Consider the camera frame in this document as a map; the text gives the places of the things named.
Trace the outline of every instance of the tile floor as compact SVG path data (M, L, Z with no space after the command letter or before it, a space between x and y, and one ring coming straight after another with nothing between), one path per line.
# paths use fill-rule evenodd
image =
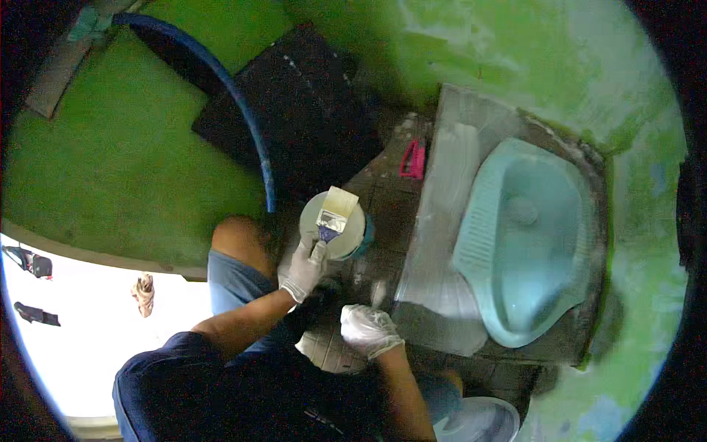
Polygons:
M381 308L390 307L414 231L422 181L399 177L398 167L412 137L424 136L429 143L433 127L431 120L407 112L398 112L397 117L389 116L387 120L394 124L379 129L392 134L384 138L385 150L344 186L360 197L364 211L371 215L375 241L361 258L334 266L334 273L338 274L335 276L340 278L346 292L345 299L339 302L341 305L370 303L372 285L385 280L387 298ZM366 361L342 342L335 316L320 321L320 325L305 333L298 348L324 370L359 371ZM454 368L462 376L465 395L500 397L514 404L521 417L525 416L538 366L465 358L415 345L408 348L414 371Z

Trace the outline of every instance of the white latex glove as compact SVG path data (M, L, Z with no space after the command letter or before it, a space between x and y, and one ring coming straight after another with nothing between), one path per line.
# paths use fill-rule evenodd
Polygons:
M300 304L312 293L326 267L327 244L319 241L312 250L312 241L308 235L300 239L300 245L292 254L290 273L280 286Z
M405 343L386 312L360 304L342 308L341 337L368 359Z

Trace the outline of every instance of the blue shorts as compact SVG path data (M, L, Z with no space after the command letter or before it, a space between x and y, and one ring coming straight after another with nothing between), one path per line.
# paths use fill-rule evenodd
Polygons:
M207 280L214 315L235 310L276 290L272 281L253 267L215 250L209 252ZM304 359L294 347L306 328L305 314L301 310L298 306L245 352L278 352L291 354L298 361ZM357 391L361 382L379 382L374 379L375 376L369 377L365 373L361 376L326 373L324 376L339 391ZM430 374L417 375L416 379L433 423L459 408L459 390L449 380Z

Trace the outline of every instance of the green wall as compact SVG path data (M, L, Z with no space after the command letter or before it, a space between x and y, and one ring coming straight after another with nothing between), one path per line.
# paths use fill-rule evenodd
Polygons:
M686 277L674 227L682 119L643 31L618 0L285 1L365 64L390 101L422 106L451 82L594 143L607 161L607 300L583 371L544 379L519 441L609 441L672 343Z
M269 2L155 1L144 13L203 42L231 72L291 24ZM94 50L52 121L19 114L2 216L46 238L172 266L204 265L229 213L259 216L259 175L191 131L207 96L127 27Z
M391 103L458 83L582 134L607 160L607 303L584 371L532 399L519 441L608 441L643 400L682 311L674 191L685 141L658 58L618 0L157 1L236 71L312 20ZM189 127L206 97L128 32L89 57L52 122L18 118L3 216L48 238L165 263L204 262L225 213L258 214L259 177Z

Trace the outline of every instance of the paint brush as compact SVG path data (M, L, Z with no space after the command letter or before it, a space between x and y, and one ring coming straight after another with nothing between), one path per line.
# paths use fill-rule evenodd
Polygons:
M341 235L357 204L356 195L331 186L317 217L319 239L328 243Z

